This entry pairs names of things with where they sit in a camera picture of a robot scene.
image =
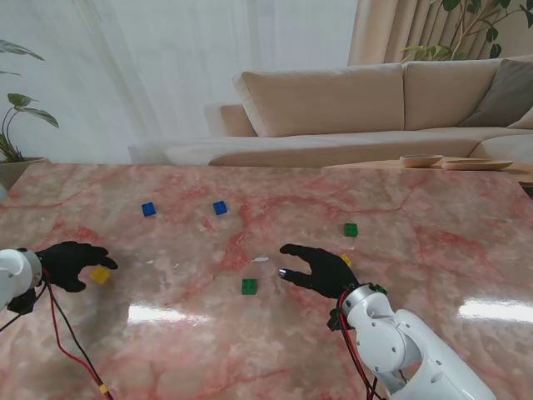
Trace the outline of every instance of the black cable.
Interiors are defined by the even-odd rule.
[[[76,338],[76,334],[74,333],[74,330],[72,329],[72,326],[71,326],[70,322],[68,321],[67,316],[65,315],[65,313],[64,313],[63,310],[61,309],[61,306],[60,306],[59,303],[57,302],[56,297],[53,295],[52,290],[49,290],[49,292],[50,292],[50,297],[51,297],[52,300],[53,300],[53,303],[56,305],[57,310],[59,311],[59,313],[61,314],[61,316],[62,316],[63,319],[65,320],[65,323],[67,324],[68,331],[70,332],[70,335],[72,336],[72,339],[73,339],[74,342],[76,343],[77,348],[79,348],[80,352],[82,352],[82,354],[83,354],[83,356],[85,357],[87,363],[89,364],[89,367],[91,368],[91,370],[92,370],[92,372],[94,373],[95,377],[97,377],[97,379],[98,379],[98,381],[99,381],[98,384],[99,384],[99,385],[103,385],[103,380],[100,378],[100,375],[98,375],[98,372],[97,372],[96,368],[92,365],[91,359],[89,358],[89,356],[87,355],[87,353],[85,352],[85,350],[83,350],[82,345],[81,345],[80,342],[77,340],[77,338]],[[109,398],[110,400],[113,400],[113,396],[111,395],[110,392],[107,392],[107,398]]]
[[[337,309],[340,309],[340,307],[341,307],[341,302],[340,302],[340,298],[339,298],[339,300],[337,300]],[[347,330],[344,329],[342,324],[341,324],[341,333],[342,333],[342,337],[344,338],[344,342],[346,344],[346,347],[348,348],[348,352],[350,353],[351,360],[353,361],[354,365],[356,366],[356,370],[359,373],[359,376],[361,377],[361,380],[365,384],[365,388],[370,389],[370,391],[371,391],[371,398],[374,398],[374,396],[376,396],[378,400],[385,400],[376,391],[377,377],[374,378],[374,385],[373,385],[373,387],[371,387],[370,383],[363,377],[363,375],[359,371],[359,368],[357,368],[356,356],[352,352],[350,344],[349,344],[350,342],[348,340],[348,334],[349,333],[348,333]]]
[[[403,382],[408,383],[409,381],[406,379],[406,376],[403,374],[403,371],[400,369],[398,371],[400,371],[400,376],[403,379]]]
[[[37,302],[37,300],[39,298],[41,298],[42,294],[44,293],[44,291],[46,290],[47,288],[47,283],[44,283],[44,287],[42,288],[42,291],[37,295],[37,297],[35,297],[35,300],[31,303],[31,304],[28,304],[28,306],[26,308],[24,308],[22,310],[22,312],[20,314],[18,314],[14,319],[12,319],[11,321],[9,321],[8,323],[6,323],[3,327],[0,327],[0,333],[6,329],[9,325],[11,325],[12,323],[14,323],[15,321],[17,321],[22,315],[25,315],[29,310],[32,309],[32,307],[35,305],[35,303]]]
[[[376,386],[377,386],[377,377],[374,377],[374,383],[372,384],[372,397],[370,397],[370,400],[374,398],[374,394],[376,394]]]

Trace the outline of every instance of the white curtain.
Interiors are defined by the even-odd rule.
[[[12,125],[28,156],[129,163],[128,145],[204,138],[204,109],[238,102],[242,70],[346,66],[356,0],[2,0],[0,38],[46,59],[0,54],[0,112],[23,93],[60,130]]]

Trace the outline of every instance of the throw pillow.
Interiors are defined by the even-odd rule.
[[[460,127],[507,127],[533,107],[533,62],[502,60],[491,88]]]
[[[530,111],[526,112],[526,115],[520,121],[512,123],[508,128],[533,129],[533,107]]]

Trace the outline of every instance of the sofa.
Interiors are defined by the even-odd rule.
[[[533,62],[533,55],[513,59]],[[234,79],[242,104],[205,110],[218,137],[159,143],[165,160],[157,161],[320,168],[436,153],[533,163],[530,129],[457,127],[476,110],[500,62],[243,72]]]

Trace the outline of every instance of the wooden bowl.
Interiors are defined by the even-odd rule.
[[[423,168],[430,167],[438,163],[443,156],[438,154],[410,154],[400,157],[400,163],[408,168]]]

